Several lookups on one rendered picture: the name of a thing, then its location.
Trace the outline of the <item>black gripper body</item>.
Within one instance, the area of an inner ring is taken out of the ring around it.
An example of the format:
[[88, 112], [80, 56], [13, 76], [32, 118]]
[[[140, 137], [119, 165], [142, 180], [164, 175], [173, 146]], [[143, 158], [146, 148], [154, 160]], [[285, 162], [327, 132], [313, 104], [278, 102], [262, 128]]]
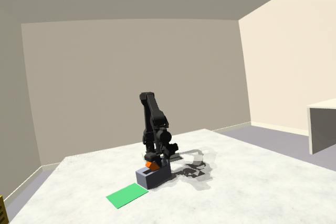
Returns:
[[144, 156], [144, 159], [146, 161], [149, 161], [149, 162], [153, 162], [153, 161], [159, 159], [160, 155], [164, 154], [164, 152], [160, 153], [160, 146], [161, 146], [162, 142], [159, 141], [159, 140], [155, 140], [155, 141], [153, 141], [153, 143], [155, 143], [155, 148], [156, 149], [154, 149], [154, 151], [156, 151], [156, 153], [149, 152], [149, 153], [145, 154], [145, 156]]

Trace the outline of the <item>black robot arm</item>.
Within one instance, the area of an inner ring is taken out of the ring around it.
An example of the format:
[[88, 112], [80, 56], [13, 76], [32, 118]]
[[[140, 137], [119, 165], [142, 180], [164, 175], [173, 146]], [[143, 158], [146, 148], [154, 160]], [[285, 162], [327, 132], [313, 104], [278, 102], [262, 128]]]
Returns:
[[159, 110], [154, 93], [141, 92], [140, 100], [144, 106], [145, 130], [142, 143], [145, 145], [146, 153], [156, 153], [153, 141], [159, 140], [162, 142], [160, 153], [164, 152], [167, 156], [175, 155], [178, 150], [177, 143], [169, 143], [172, 139], [166, 129], [169, 128], [169, 123], [163, 112]]

